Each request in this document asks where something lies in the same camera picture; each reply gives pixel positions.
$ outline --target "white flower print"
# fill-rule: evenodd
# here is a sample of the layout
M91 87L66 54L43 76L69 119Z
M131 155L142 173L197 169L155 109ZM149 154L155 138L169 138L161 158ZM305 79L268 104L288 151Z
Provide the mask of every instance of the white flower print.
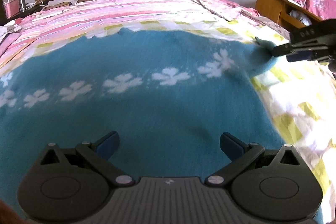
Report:
M69 88L62 88L58 95L63 96L62 101L72 101L77 95L91 91L91 85L84 85L84 81L74 82Z
M3 94L0 95L0 107L8 105L10 107L15 106L16 98L14 97L14 91L6 90Z
M153 80L161 81L160 85L176 85L178 81L188 80L190 75L186 72L179 73L177 68L165 68L162 70L162 73L152 74Z
M128 88L142 84L141 78L132 78L133 75L131 73L118 75L114 78L114 80L107 79L106 81L104 81L103 86L109 88L108 92L110 93L122 93Z
M24 104L24 107L31 108L34 106L37 102L43 102L49 99L49 93L46 93L46 89L37 90L33 93L33 95L27 95L23 101L26 102Z
M222 71L231 68L234 65L234 61L228 57L227 50L221 49L213 55L216 61L207 62L205 67L199 67L198 72L200 74L206 74L208 78L221 77Z
M10 72L10 73L4 75L3 77L1 77L0 81L3 83L2 86L3 87L8 86L8 82L9 82L9 80L12 79L12 77L13 77L13 72Z

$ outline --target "pink plastic basket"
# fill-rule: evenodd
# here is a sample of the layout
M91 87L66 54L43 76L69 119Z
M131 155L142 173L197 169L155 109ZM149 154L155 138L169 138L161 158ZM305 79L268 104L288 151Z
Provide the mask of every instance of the pink plastic basket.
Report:
M4 4L4 7L5 7L5 12L6 12L6 17L10 18L20 11L19 0L12 0Z

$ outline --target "silver screw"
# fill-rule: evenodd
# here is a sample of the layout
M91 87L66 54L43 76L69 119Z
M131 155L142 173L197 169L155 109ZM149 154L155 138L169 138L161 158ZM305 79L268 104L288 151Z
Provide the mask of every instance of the silver screw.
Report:
M224 178L221 176L210 176L208 177L208 182L211 184L221 184L224 182Z
M132 178L128 175L117 176L115 181L119 184L128 184L132 181Z

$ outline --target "bedspread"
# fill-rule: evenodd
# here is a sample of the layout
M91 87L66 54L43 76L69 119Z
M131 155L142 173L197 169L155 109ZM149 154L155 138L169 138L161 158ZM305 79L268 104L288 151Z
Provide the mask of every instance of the bedspread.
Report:
M122 27L133 31L184 30L210 37L214 43L217 39L253 43L255 37L277 45L288 42L249 18L252 13L220 0L94 0L33 22L34 14L22 21L21 36L0 58L0 66L12 59L0 69L0 85L8 84L11 70L32 56L49 53L83 35L104 37ZM322 186L324 222L333 219L336 201L333 81L327 68L316 62L288 63L286 58L252 79L278 132L287 143L295 145Z

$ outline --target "wooden desk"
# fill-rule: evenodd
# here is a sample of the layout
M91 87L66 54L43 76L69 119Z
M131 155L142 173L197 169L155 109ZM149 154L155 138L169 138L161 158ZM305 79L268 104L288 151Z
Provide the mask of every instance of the wooden desk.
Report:
M307 15L312 24L323 21L308 10L287 0L257 0L255 8L259 11L260 15L278 23L288 31L305 27L303 23L289 15L293 10Z

